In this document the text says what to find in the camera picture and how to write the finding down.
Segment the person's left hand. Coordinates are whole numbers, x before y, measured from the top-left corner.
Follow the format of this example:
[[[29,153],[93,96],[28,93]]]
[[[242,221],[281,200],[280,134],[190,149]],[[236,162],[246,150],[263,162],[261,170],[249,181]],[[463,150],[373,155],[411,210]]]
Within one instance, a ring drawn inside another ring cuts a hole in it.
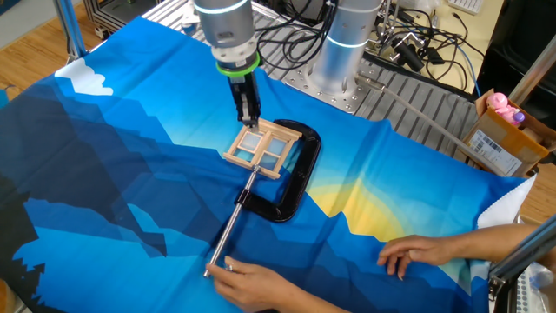
[[[230,257],[232,270],[207,264],[216,292],[245,312],[278,310],[300,312],[296,287],[276,272],[259,265],[241,263]]]

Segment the person's right hand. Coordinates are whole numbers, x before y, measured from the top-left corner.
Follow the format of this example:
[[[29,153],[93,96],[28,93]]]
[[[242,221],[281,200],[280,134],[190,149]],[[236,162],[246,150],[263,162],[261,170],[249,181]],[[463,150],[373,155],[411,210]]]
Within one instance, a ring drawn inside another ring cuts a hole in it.
[[[379,253],[377,264],[385,266],[390,276],[403,280],[410,263],[442,265],[454,258],[448,239],[411,235],[388,242]]]

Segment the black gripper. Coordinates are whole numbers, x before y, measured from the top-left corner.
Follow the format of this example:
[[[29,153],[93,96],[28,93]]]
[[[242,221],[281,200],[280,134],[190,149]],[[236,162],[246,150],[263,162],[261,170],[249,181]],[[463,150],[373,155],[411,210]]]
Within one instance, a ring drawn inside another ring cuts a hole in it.
[[[229,77],[228,82],[235,102],[237,121],[249,131],[258,131],[261,105],[255,74]]]

